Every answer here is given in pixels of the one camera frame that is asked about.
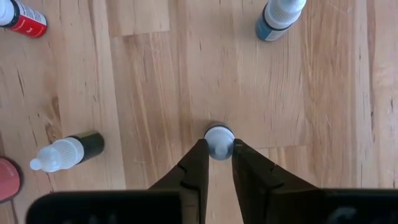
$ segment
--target dropper bottle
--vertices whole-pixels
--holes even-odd
[[[30,161],[32,170],[55,172],[70,169],[91,159],[104,150],[104,139],[100,133],[90,131],[56,140],[42,148]]]
[[[223,123],[217,122],[205,133],[209,154],[213,159],[223,161],[232,156],[235,135]]]
[[[307,0],[269,0],[256,22],[256,34],[261,40],[281,37],[300,17]]]
[[[38,38],[47,30],[47,20],[36,10],[15,0],[0,0],[0,27]]]

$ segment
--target wooden floor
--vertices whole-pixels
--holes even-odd
[[[0,155],[24,172],[1,223],[24,223],[53,191],[144,189],[212,121],[318,186],[396,186],[396,0],[308,0],[272,43],[254,33],[265,0],[24,2],[49,31],[0,31]],[[29,169],[42,146],[91,129],[106,139],[102,156]],[[242,223],[231,161],[210,162],[207,214]]]

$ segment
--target red bottle label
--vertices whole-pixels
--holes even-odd
[[[47,30],[47,22],[43,14],[17,2],[20,16],[17,23],[10,28],[29,37],[41,37]]]

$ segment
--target red bottle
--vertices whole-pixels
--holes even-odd
[[[45,34],[47,21],[43,14],[22,3],[0,0],[0,27],[38,38]]]
[[[0,203],[13,198],[21,187],[21,174],[18,166],[0,157]]]

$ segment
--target white bottle cap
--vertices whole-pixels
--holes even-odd
[[[269,0],[264,18],[272,28],[288,28],[300,17],[306,2],[307,0]]]
[[[205,139],[213,159],[222,161],[232,155],[235,136],[228,128],[214,126],[206,132]]]
[[[83,156],[83,145],[75,138],[65,138],[42,148],[37,157],[30,161],[30,168],[46,172],[69,169],[78,164]]]
[[[0,26],[10,23],[14,13],[14,6],[10,0],[0,0]]]

